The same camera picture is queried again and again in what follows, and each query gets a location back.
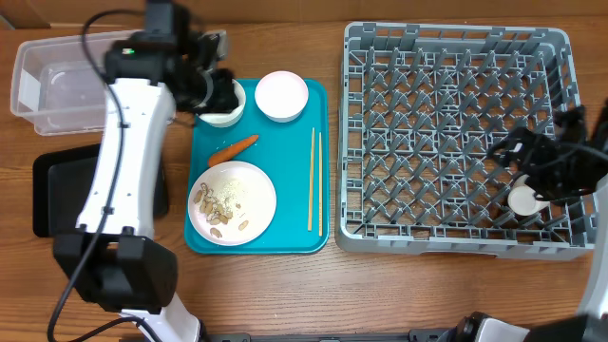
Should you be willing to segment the pale green bowl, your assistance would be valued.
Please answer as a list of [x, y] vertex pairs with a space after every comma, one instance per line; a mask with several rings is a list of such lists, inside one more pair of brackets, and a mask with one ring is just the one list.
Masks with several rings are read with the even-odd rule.
[[234, 86], [235, 95], [237, 96], [238, 106], [229, 113], [199, 114], [199, 119], [217, 128], [229, 127], [240, 120], [247, 102], [247, 97], [243, 86], [237, 80], [233, 79], [232, 84]]

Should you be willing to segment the white paper cup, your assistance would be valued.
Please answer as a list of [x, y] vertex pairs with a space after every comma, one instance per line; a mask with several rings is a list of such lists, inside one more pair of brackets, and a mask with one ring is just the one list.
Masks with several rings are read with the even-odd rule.
[[508, 194], [507, 203], [510, 209], [520, 216], [531, 216], [550, 205], [549, 201], [535, 199], [535, 191], [525, 184], [527, 175], [518, 177]]

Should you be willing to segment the pink white bowl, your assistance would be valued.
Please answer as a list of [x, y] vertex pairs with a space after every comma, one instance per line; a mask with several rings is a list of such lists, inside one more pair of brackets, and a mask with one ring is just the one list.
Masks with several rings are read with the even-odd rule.
[[309, 99], [305, 81], [291, 71], [274, 71], [258, 82], [255, 89], [257, 107], [270, 120], [287, 123], [297, 119]]

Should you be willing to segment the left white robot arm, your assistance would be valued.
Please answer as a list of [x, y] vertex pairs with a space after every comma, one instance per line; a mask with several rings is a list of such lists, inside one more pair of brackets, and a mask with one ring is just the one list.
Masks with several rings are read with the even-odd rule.
[[223, 31], [192, 30], [189, 10], [149, 0], [144, 25], [93, 70], [105, 87], [105, 125], [93, 182], [72, 231], [53, 240], [67, 293], [113, 312], [151, 341], [202, 341], [203, 323], [177, 295], [176, 255], [154, 239], [153, 203], [166, 128], [179, 111], [229, 114], [233, 73], [219, 67]]

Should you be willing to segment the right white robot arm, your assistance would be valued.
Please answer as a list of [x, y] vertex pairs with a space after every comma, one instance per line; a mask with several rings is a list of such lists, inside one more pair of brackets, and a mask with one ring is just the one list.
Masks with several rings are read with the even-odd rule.
[[582, 105], [555, 113], [555, 139], [519, 127], [486, 152], [500, 166], [515, 164], [536, 201], [572, 205], [582, 196], [594, 198], [592, 268], [576, 315], [527, 329], [475, 312], [441, 334], [440, 342], [607, 342], [607, 108], [591, 133], [585, 113]]

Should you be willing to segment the grey dishwasher rack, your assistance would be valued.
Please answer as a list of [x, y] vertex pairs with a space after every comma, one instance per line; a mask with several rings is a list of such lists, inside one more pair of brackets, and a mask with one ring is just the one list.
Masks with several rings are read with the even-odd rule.
[[594, 248], [592, 197], [528, 217], [516, 168], [486, 152], [518, 127], [553, 136], [580, 104], [558, 28], [353, 22], [343, 43], [335, 239], [349, 252], [571, 260]]

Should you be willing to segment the orange carrot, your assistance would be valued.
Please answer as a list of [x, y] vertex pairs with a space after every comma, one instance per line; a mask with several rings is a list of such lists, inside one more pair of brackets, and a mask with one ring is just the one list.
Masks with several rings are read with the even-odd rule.
[[258, 139], [258, 135], [252, 135], [246, 139], [243, 139], [239, 142], [235, 142], [215, 154], [213, 154], [207, 161], [209, 167], [213, 167], [217, 164], [228, 162], [233, 157], [237, 156], [251, 145], [253, 145]]

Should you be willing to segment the teal serving tray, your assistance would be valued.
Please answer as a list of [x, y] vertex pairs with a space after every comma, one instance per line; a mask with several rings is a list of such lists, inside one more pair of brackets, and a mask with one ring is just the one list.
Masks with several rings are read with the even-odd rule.
[[[188, 187], [208, 169], [211, 155], [251, 135], [258, 135], [254, 145], [237, 155], [239, 161], [259, 167], [269, 176], [277, 196], [274, 218], [269, 228], [251, 242], [227, 247], [200, 236], [190, 223], [184, 223], [184, 239], [195, 252], [211, 255], [309, 254], [320, 250], [329, 239], [330, 166], [329, 116], [325, 88], [307, 79], [308, 102], [300, 116], [288, 123], [266, 117], [255, 102], [257, 79], [240, 79], [247, 102], [240, 120], [227, 128], [215, 128], [197, 120], [193, 130]], [[313, 228], [308, 231], [309, 169], [311, 131], [315, 128]], [[323, 144], [323, 237], [318, 235], [318, 133]]]

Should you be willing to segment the white plate with scraps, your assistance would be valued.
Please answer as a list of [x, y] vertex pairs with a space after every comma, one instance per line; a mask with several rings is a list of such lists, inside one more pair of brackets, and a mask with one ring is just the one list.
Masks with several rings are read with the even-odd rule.
[[266, 173], [245, 161], [227, 161], [194, 181], [187, 213], [204, 239], [234, 247], [260, 237], [269, 228], [276, 205], [276, 190]]

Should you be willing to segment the left wooden chopstick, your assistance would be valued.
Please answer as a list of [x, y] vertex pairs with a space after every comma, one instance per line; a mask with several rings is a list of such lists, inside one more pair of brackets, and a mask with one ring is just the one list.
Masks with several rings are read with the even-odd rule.
[[313, 228], [314, 209], [314, 151], [315, 151], [315, 128], [311, 131], [310, 169], [309, 169], [309, 200], [308, 200], [308, 231]]

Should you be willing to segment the clear plastic bin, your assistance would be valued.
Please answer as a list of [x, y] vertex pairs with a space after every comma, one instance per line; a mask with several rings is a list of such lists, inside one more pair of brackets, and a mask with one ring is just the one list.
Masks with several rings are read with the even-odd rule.
[[10, 111], [41, 136], [105, 129], [105, 86], [79, 35], [26, 41], [17, 50]]

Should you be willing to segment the black plastic tray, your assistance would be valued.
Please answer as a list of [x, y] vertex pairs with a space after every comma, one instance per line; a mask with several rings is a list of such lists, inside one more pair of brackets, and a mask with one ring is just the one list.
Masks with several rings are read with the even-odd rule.
[[32, 166], [32, 230], [39, 238], [76, 231], [94, 178], [100, 146], [39, 156]]

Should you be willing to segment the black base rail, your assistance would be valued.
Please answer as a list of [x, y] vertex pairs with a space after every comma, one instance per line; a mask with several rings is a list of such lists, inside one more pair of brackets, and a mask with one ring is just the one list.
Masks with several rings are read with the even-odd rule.
[[414, 329], [409, 332], [366, 332], [344, 334], [251, 335], [240, 333], [210, 334], [204, 342], [434, 342], [450, 341], [456, 329]]

